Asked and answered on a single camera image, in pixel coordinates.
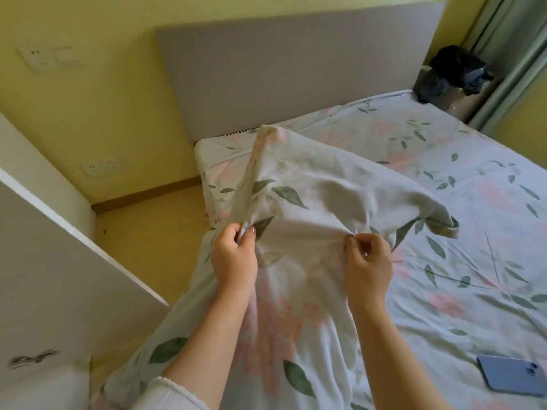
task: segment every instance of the floor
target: floor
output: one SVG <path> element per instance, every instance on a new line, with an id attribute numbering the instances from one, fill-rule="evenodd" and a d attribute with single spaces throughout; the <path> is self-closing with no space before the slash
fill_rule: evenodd
<path id="1" fill-rule="evenodd" d="M 210 228 L 201 186 L 166 194 L 97 217 L 96 243 L 173 304 L 188 289 L 202 235 Z M 93 357 L 91 393 L 146 339 Z"/>

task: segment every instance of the phone case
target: phone case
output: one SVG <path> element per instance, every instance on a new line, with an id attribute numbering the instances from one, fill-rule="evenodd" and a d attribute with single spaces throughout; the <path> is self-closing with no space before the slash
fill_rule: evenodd
<path id="1" fill-rule="evenodd" d="M 540 397 L 547 395 L 545 372 L 533 362 L 493 355 L 479 355 L 477 362 L 492 390 Z"/>

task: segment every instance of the person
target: person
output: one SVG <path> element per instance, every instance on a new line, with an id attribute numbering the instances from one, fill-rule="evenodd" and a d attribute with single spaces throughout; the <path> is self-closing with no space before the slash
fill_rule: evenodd
<path id="1" fill-rule="evenodd" d="M 228 225 L 211 253 L 219 287 L 207 316 L 162 377 L 153 379 L 132 410 L 217 410 L 237 336 L 254 290 L 256 229 L 236 243 L 241 224 Z M 393 276 L 391 248 L 379 234 L 346 237 L 345 287 L 377 410 L 449 410 L 386 309 Z"/>

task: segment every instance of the headboard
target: headboard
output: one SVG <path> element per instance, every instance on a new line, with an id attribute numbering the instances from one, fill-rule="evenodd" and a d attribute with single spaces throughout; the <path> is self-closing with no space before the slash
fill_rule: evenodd
<path id="1" fill-rule="evenodd" d="M 444 3 L 157 30 L 191 141 L 411 89 Z"/>

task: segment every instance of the person's right arm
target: person's right arm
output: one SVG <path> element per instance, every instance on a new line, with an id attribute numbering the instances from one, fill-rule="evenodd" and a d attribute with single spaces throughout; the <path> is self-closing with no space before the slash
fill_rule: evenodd
<path id="1" fill-rule="evenodd" d="M 346 290 L 377 410 L 451 410 L 386 310 L 391 249 L 379 234 L 346 238 Z"/>

